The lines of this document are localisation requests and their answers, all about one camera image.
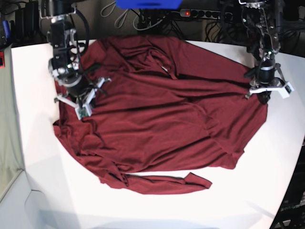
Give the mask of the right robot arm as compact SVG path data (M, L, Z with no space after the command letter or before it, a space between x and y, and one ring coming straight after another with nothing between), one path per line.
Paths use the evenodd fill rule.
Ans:
M66 89L64 94L57 94L54 101L71 106L81 120L92 115L92 102L96 93L105 92L102 86L110 78L100 77L92 81L88 75L101 65L95 62L86 69L82 66L81 57L88 50L89 37L86 37L85 42L79 42L72 16L76 14L80 17L87 33L89 25L76 3L75 0L43 0L40 17L51 21L46 35L53 52L48 64L49 73L58 85Z

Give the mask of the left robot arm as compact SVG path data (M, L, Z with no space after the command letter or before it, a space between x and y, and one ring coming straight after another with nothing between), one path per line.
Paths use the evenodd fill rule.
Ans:
M294 88L284 78L281 64L275 60L281 48L276 28L275 1L240 0L238 4L241 7L241 23L246 28L247 40L237 41L227 30L224 30L224 34L234 44L245 45L247 52L254 57L254 67L244 74L245 78L250 79L246 99L257 95L261 104L267 104L272 92L288 98Z

